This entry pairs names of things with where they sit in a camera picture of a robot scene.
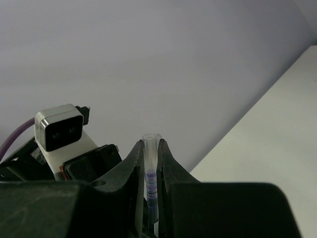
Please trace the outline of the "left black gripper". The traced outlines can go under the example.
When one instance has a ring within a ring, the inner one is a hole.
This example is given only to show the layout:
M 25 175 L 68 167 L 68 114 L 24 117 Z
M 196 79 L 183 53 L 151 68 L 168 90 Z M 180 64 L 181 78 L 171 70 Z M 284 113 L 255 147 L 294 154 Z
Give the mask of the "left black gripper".
M 62 179 L 92 182 L 121 162 L 117 146 L 104 145 L 62 164 Z M 34 138 L 0 164 L 1 182 L 54 180 Z

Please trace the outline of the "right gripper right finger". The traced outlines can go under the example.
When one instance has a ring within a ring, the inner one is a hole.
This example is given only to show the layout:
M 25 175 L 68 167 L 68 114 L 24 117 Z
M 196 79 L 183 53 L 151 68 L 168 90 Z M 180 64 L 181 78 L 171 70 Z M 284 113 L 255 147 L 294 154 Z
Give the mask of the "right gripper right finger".
M 158 215 L 159 237 L 179 238 L 181 228 L 188 226 L 190 199 L 187 189 L 200 182 L 190 175 L 173 157 L 164 139 L 158 144 Z

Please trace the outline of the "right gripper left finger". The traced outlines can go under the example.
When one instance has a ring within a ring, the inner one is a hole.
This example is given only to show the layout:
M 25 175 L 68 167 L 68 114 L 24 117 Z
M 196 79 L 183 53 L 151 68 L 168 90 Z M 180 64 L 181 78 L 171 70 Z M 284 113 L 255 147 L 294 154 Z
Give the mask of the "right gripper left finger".
M 142 237 L 144 175 L 144 143 L 139 140 L 123 161 L 91 183 L 103 196 L 94 218 L 97 237 Z

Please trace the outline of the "dark purple gel pen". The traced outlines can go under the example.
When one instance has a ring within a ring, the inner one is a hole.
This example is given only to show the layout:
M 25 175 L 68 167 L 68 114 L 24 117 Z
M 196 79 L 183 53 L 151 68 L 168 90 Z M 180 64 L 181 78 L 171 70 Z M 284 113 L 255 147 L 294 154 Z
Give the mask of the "dark purple gel pen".
M 158 190 L 157 190 L 157 172 L 153 164 L 145 166 L 145 182 L 147 191 L 148 207 L 148 227 L 159 237 L 159 207 L 158 207 Z

